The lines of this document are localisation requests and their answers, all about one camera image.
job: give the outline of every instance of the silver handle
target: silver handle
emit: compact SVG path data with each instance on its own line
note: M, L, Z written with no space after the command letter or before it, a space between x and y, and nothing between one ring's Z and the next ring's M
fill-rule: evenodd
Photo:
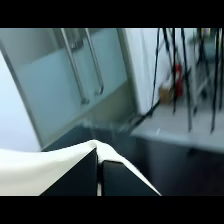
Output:
M87 40L88 40L88 43L89 43L91 55L93 57L97 78L98 78L98 81L99 81L99 84L100 84L100 89L96 92L96 95L102 95L103 90L104 90L104 83L103 83L103 78L102 78L102 75L101 75L101 72L100 72L100 66L99 66L99 63L97 61L97 57L96 57L96 53L95 53L95 50L94 50L94 47L93 47L92 39L91 39L91 36L90 36L90 33L89 33L89 28L85 28L85 31L86 31Z
M88 104L89 99L87 99L87 97L85 95L85 91L84 91L82 82L81 82L80 77L79 77L78 69L77 69L75 60L74 60L73 55L72 55L72 51L71 51L71 48L70 48L70 44L69 44L65 29L61 28L61 32L62 32L63 39L65 41L65 47L66 47L68 57L69 57L69 60L70 60L71 66L72 66L72 70L74 72L75 79L76 79L76 82L78 84L79 93L80 93L80 96L82 98L81 103L82 104Z

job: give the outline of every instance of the door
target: door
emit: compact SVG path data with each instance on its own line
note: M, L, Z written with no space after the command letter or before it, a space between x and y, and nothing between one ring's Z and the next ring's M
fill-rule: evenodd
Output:
M76 125L111 127L132 112L116 28L2 28L42 147Z

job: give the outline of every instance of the red fire extinguisher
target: red fire extinguisher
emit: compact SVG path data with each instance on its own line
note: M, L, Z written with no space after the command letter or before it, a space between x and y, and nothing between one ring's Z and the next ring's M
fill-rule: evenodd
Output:
M176 64L176 96L181 97L182 95L183 95L182 66L181 64Z

